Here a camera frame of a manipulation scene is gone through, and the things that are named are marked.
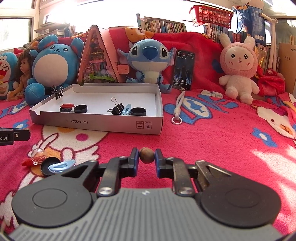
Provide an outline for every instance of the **triangular dollhouse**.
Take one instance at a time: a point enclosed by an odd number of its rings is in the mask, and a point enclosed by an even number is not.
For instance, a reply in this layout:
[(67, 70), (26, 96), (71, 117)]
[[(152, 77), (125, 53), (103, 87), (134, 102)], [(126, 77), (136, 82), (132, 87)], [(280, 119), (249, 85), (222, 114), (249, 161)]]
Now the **triangular dollhouse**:
[(82, 51), (77, 83), (123, 83), (125, 81), (118, 73), (118, 63), (109, 30), (91, 26)]

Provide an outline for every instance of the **doll hair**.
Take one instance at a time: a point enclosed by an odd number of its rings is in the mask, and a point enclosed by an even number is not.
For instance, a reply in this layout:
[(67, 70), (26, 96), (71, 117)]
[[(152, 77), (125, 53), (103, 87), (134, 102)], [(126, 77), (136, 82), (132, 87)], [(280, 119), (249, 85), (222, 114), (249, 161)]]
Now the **doll hair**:
[(16, 77), (16, 81), (19, 83), (20, 82), (20, 77), (24, 74), (21, 70), (20, 70), (20, 65), (22, 60), (24, 60), (25, 58), (28, 59), (28, 63), (30, 66), (30, 78), (32, 77), (32, 66), (33, 66), (33, 62), (34, 62), (34, 58), (29, 54), (31, 49), (26, 49), (24, 52), (22, 52), (19, 56), (19, 59), (17, 61), (17, 67), (16, 67), (16, 71), (15, 71), (15, 77)]

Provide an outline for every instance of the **metal screw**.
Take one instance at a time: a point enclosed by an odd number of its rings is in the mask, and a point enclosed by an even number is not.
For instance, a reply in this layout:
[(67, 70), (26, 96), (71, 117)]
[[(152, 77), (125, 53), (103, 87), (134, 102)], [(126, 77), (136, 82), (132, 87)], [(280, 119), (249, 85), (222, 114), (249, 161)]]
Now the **metal screw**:
[(109, 195), (110, 193), (112, 193), (112, 191), (113, 190), (110, 187), (102, 187), (100, 188), (99, 193), (102, 195)]
[(144, 192), (142, 192), (143, 195), (148, 195), (150, 192), (148, 190), (145, 190)]
[(183, 187), (179, 190), (179, 193), (183, 195), (189, 195), (193, 193), (193, 190), (190, 187)]

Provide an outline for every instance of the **stitch plush toy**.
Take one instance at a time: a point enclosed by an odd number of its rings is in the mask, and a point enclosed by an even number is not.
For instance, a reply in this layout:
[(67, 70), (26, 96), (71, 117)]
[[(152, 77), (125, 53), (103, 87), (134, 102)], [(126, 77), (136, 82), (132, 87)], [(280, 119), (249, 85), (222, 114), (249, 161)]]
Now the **stitch plush toy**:
[(6, 99), (7, 93), (18, 86), (18, 83), (13, 81), (16, 66), (17, 57), (14, 53), (0, 55), (0, 99)]
[(29, 105), (50, 96), (49, 90), (53, 86), (59, 89), (60, 86), (65, 88), (73, 83), (83, 46), (80, 38), (74, 38), (71, 46), (58, 44), (58, 37), (52, 34), (38, 43), (40, 53), (30, 50), (30, 55), (36, 58), (32, 66), (33, 79), (28, 80), (25, 89), (25, 100)]
[(232, 99), (239, 97), (242, 103), (252, 104), (252, 92), (259, 93), (259, 87), (251, 80), (258, 65), (253, 51), (254, 38), (247, 37), (244, 43), (231, 43), (227, 34), (220, 34), (219, 39), (224, 47), (220, 64), (226, 74), (219, 78), (220, 85), (226, 85), (225, 94), (228, 97)]
[(136, 79), (127, 78), (127, 83), (158, 84), (161, 93), (170, 93), (172, 86), (163, 84), (161, 72), (174, 65), (176, 48), (168, 49), (159, 41), (144, 39), (134, 44), (128, 53), (117, 50), (121, 64), (128, 64), (137, 70)]

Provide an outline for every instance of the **light blue plastic clip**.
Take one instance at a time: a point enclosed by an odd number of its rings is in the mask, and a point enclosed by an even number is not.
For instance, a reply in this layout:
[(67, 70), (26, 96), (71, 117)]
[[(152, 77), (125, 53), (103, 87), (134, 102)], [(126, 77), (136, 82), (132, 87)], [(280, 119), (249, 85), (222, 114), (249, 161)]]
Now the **light blue plastic clip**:
[(122, 115), (129, 115), (131, 113), (131, 104), (127, 104), (121, 112)]
[(76, 161), (73, 159), (61, 163), (52, 164), (48, 167), (48, 170), (52, 173), (60, 173), (73, 167), (75, 162)]

